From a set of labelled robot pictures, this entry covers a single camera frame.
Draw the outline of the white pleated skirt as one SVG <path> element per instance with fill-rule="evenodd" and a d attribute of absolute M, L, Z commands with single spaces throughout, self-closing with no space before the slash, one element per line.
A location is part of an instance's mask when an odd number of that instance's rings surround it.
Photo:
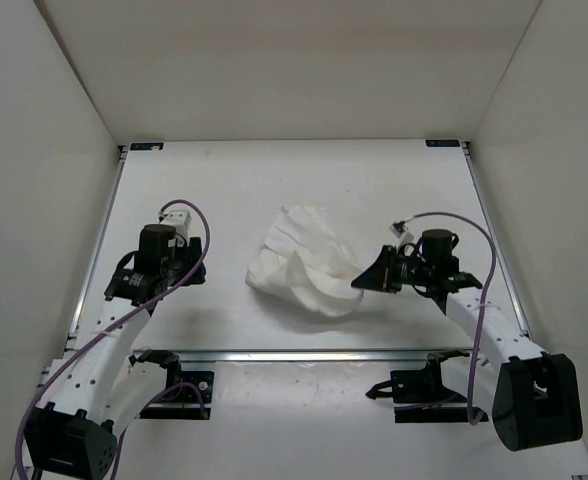
<path fill-rule="evenodd" d="M 330 224 L 324 208 L 283 207 L 248 266 L 245 283 L 329 318 L 358 310 L 364 293 L 351 286 L 362 273 L 350 243 Z"/>

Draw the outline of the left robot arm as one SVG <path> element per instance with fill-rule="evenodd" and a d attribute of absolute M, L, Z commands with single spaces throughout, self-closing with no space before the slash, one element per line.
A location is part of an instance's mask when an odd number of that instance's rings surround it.
<path fill-rule="evenodd" d="M 91 339 L 48 379 L 22 435 L 35 468 L 75 479 L 103 479 L 115 466 L 129 423 L 150 401 L 182 390 L 179 357 L 132 352 L 160 297 L 205 281 L 200 238 L 186 220 L 143 227 L 138 247 L 118 263 L 104 291 Z"/>

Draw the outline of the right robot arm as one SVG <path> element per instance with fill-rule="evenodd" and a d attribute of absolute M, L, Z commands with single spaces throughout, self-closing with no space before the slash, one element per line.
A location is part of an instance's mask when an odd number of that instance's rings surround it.
<path fill-rule="evenodd" d="M 425 366 L 372 387 L 370 399 L 411 403 L 416 392 L 437 401 L 453 394 L 471 415 L 492 422 L 510 451 L 577 441 L 583 422 L 576 368 L 565 354 L 550 354 L 513 327 L 488 302 L 484 283 L 460 268 L 458 236 L 447 229 L 424 231 L 415 244 L 385 245 L 356 277 L 355 289 L 396 294 L 405 286 L 433 301 L 473 341 L 471 351 L 428 355 Z"/>

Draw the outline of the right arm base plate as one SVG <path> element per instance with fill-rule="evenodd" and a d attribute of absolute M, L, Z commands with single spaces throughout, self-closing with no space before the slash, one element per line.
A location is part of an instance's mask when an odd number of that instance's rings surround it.
<path fill-rule="evenodd" d="M 427 355 L 420 369 L 397 369 L 390 378 L 372 386 L 370 400 L 391 399 L 397 424 L 467 423 L 466 398 L 442 382 L 442 366 L 462 366 L 463 390 L 467 392 L 470 354 L 444 350 Z"/>

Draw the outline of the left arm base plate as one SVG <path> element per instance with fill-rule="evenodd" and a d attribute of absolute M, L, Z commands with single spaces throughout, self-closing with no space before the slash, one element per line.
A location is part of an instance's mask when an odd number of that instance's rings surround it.
<path fill-rule="evenodd" d="M 166 372 L 166 392 L 140 413 L 141 419 L 208 420 L 211 414 L 215 372 L 188 367 L 177 353 L 145 350 L 129 357 L 131 367 L 155 364 Z"/>

